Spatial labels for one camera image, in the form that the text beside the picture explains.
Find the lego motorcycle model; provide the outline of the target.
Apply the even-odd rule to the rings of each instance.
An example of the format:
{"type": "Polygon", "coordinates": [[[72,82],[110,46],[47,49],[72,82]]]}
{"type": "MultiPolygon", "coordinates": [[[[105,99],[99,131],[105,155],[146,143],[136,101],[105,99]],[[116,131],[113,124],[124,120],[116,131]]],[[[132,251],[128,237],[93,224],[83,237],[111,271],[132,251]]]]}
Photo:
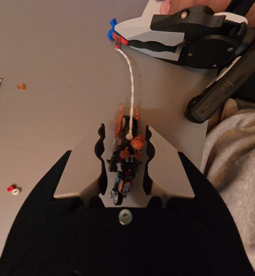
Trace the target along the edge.
{"type": "Polygon", "coordinates": [[[112,156],[107,160],[109,172],[117,173],[109,197],[113,199],[115,206],[121,206],[123,199],[127,197],[131,190],[141,164],[140,158],[145,140],[143,135],[138,133],[139,112],[138,106],[134,107],[135,89],[132,66],[128,56],[119,46],[116,46],[115,50],[126,59],[131,80],[130,114],[123,115],[121,103],[112,144],[112,156]]]}

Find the blue red lego minifigure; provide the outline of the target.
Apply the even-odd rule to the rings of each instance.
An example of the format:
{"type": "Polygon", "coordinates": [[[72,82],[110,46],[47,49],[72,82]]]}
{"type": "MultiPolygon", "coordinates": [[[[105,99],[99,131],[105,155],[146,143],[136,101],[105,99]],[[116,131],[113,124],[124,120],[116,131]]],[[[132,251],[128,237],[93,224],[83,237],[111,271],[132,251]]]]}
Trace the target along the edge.
{"type": "Polygon", "coordinates": [[[111,29],[108,31],[108,39],[114,41],[115,49],[119,50],[121,45],[127,46],[129,44],[128,40],[115,31],[115,26],[118,24],[116,18],[112,19],[109,23],[111,29]]]}

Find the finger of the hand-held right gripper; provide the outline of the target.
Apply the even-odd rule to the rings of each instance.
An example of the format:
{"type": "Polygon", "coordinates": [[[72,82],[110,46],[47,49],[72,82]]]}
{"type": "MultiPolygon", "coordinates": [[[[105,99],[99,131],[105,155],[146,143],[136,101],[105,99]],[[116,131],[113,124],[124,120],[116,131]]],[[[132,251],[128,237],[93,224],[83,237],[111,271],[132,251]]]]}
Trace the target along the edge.
{"type": "Polygon", "coordinates": [[[129,41],[129,47],[149,56],[171,61],[178,61],[182,50],[181,43],[176,46],[167,46],[155,41],[129,41]]]}
{"type": "Polygon", "coordinates": [[[115,31],[128,41],[137,40],[143,43],[155,42],[161,45],[174,47],[182,43],[184,33],[151,30],[154,15],[160,15],[160,6],[163,1],[149,0],[140,17],[126,20],[115,26],[115,31]]]}

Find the person's right hand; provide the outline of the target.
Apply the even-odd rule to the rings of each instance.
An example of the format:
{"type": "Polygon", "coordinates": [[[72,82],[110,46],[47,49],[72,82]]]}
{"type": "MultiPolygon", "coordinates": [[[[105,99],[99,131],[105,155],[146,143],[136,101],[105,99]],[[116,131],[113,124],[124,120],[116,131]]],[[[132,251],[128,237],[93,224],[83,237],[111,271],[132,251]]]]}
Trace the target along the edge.
{"type": "Polygon", "coordinates": [[[160,14],[172,15],[185,8],[201,5],[210,7],[216,13],[223,12],[230,2],[231,0],[166,0],[162,1],[160,14]]]}

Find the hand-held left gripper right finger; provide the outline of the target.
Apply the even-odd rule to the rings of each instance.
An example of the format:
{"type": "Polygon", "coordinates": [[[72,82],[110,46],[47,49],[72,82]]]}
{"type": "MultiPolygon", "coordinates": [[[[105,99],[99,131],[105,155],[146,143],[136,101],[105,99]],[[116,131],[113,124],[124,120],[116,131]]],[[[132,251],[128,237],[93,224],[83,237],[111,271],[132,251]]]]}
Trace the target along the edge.
{"type": "Polygon", "coordinates": [[[178,150],[151,126],[146,126],[147,161],[143,176],[146,195],[159,197],[163,205],[171,198],[193,199],[195,194],[178,150]]]}

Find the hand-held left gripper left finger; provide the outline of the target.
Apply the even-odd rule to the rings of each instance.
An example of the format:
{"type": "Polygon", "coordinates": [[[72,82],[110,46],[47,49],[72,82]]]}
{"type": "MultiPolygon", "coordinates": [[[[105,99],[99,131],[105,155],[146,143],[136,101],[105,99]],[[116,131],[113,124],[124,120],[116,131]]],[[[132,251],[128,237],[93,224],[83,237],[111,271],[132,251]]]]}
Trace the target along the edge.
{"type": "Polygon", "coordinates": [[[105,195],[108,186],[105,161],[105,125],[97,125],[70,153],[54,192],[55,199],[80,198],[88,204],[94,196],[105,195]]]}

